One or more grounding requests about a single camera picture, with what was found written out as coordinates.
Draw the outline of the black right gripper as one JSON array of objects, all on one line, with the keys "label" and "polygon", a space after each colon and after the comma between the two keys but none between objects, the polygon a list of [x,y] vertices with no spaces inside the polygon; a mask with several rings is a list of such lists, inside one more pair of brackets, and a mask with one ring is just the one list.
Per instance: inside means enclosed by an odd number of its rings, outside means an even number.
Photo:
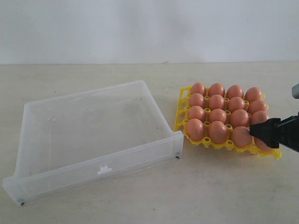
[{"label": "black right gripper", "polygon": [[249,127],[251,136],[260,139],[270,148],[279,148],[279,144],[299,152],[299,116],[290,116],[284,120],[271,118],[263,123]]}]

